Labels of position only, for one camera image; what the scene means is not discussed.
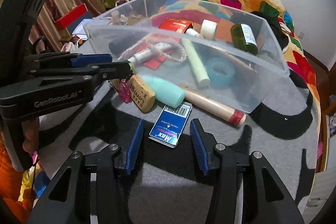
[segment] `green glass bottle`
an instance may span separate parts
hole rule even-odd
[[[242,51],[258,54],[257,43],[249,25],[238,23],[231,27],[233,46]]]

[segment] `light green tube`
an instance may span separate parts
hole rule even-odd
[[[187,52],[187,57],[196,78],[197,84],[201,88],[208,86],[210,83],[209,76],[192,42],[189,39],[182,38],[181,43]]]

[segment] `blue card pack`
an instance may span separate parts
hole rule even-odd
[[[193,106],[187,102],[182,102],[182,104],[176,108],[167,105],[164,106],[160,116],[149,133],[149,138],[175,148],[192,107]]]

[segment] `paper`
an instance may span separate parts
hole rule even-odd
[[[91,20],[92,20],[91,18],[83,19],[81,23],[79,23],[79,25],[74,29],[74,31],[72,32],[72,35],[78,36],[78,34],[82,34],[86,36],[83,26]]]
[[[79,39],[87,40],[87,36],[85,34],[75,34],[73,37],[78,37]]]

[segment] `cable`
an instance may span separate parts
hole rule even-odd
[[[33,164],[34,167],[34,174],[33,174],[33,181],[31,183],[31,191],[30,191],[30,201],[31,201],[31,207],[33,208],[34,200],[33,200],[33,190],[34,190],[34,182],[35,182],[35,173],[36,173],[36,165],[39,162],[39,157],[37,156],[35,163]]]

